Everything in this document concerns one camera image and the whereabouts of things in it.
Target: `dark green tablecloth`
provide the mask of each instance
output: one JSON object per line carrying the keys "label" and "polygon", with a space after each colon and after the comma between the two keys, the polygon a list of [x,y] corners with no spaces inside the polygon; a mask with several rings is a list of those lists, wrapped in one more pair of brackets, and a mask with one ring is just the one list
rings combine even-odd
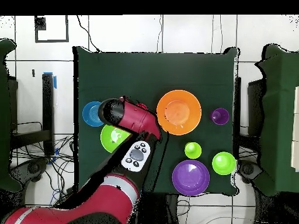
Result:
{"label": "dark green tablecloth", "polygon": [[[230,175],[220,176],[211,166],[220,151],[232,152],[232,102],[234,58],[236,48],[226,54],[154,54],[154,53],[90,53],[81,47],[78,52],[79,76],[79,188],[109,155],[100,143],[99,128],[88,126],[82,119],[84,106],[91,101],[129,96],[156,110],[159,99],[168,91],[183,89],[193,93],[202,108],[202,117],[194,131],[182,136],[170,135],[155,192],[178,193],[172,185],[175,166],[187,159],[187,142],[198,142],[202,154],[198,158],[210,172],[207,192],[233,195]],[[226,125],[213,124],[212,110],[224,107],[230,113]],[[166,142],[157,145],[145,190],[151,190]]]}
{"label": "dark green tablecloth", "polygon": [[272,44],[258,63],[266,81],[263,97],[265,120],[260,135],[260,165],[264,173],[255,179],[266,195],[280,191],[299,193],[299,173],[291,167],[295,87],[299,86],[299,53]]}
{"label": "dark green tablecloth", "polygon": [[9,175],[11,163],[11,103],[8,88],[8,73],[5,57],[16,48],[16,44],[7,38],[0,39],[0,189],[19,191],[20,183]]}

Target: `purple bowl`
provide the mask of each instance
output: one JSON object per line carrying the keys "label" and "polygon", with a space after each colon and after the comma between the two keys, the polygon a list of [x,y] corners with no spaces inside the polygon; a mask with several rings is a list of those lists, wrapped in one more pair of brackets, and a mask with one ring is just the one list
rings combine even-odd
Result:
{"label": "purple bowl", "polygon": [[230,119],[230,114],[224,108],[215,109],[211,113],[211,120],[215,124],[224,125],[224,124],[226,124],[228,122],[229,119]]}
{"label": "purple bowl", "polygon": [[210,174],[198,160],[184,160],[172,172],[172,182],[176,190],[185,196],[203,193],[210,182]]}

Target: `lime green cup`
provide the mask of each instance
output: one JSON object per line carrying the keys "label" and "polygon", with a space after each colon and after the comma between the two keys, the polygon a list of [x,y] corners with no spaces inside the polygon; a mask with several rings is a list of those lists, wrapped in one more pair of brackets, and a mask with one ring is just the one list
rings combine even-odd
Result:
{"label": "lime green cup", "polygon": [[188,142],[185,145],[185,154],[190,159],[197,159],[201,155],[201,146],[197,142]]}
{"label": "lime green cup", "polygon": [[214,156],[212,167],[216,173],[220,175],[228,175],[234,171],[236,160],[232,154],[220,152]]}
{"label": "lime green cup", "polygon": [[112,153],[128,136],[130,136],[130,133],[127,131],[112,125],[105,125],[100,132],[100,142],[104,149]]}

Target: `orange bowl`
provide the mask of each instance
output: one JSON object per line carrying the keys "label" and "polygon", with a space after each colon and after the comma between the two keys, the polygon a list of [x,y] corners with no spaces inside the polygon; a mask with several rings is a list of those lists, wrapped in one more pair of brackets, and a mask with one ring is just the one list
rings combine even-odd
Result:
{"label": "orange bowl", "polygon": [[164,131],[184,135],[193,131],[199,124],[200,103],[193,94],[185,90],[173,90],[160,99],[157,116]]}

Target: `blue bowl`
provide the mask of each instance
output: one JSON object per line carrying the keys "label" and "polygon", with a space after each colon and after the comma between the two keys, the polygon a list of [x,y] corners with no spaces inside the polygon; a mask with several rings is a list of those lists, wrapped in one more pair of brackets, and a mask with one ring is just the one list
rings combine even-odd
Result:
{"label": "blue bowl", "polygon": [[100,102],[99,101],[92,101],[89,102],[82,111],[82,116],[84,121],[92,126],[92,127],[99,127],[103,124],[101,122],[99,115],[98,115],[98,110],[99,110]]}

